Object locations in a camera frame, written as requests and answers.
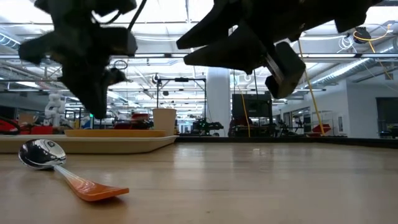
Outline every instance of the white column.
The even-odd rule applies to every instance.
[[[224,130],[216,131],[220,137],[228,136],[231,121],[231,94],[229,92],[230,76],[226,68],[209,68],[207,74],[207,108],[208,121],[220,122]]]

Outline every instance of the white robot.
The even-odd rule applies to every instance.
[[[45,119],[43,125],[50,126],[52,124],[53,127],[59,127],[61,114],[65,113],[65,102],[61,100],[61,94],[59,93],[51,93],[49,100],[44,110]]]

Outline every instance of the wooden table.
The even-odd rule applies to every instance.
[[[0,155],[0,223],[397,223],[398,150],[327,144],[174,144],[70,155],[65,167],[130,194],[86,203],[53,172]]]

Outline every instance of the spoon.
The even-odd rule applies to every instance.
[[[54,169],[58,171],[78,197],[94,202],[121,194],[129,193],[128,188],[110,187],[78,177],[60,165],[67,155],[57,143],[46,139],[34,139],[25,142],[19,149],[19,159],[34,169]]]

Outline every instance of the white cup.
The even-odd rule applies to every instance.
[[[153,112],[154,112],[154,129],[165,131],[166,136],[173,136],[177,110],[170,108],[156,108],[153,109]]]

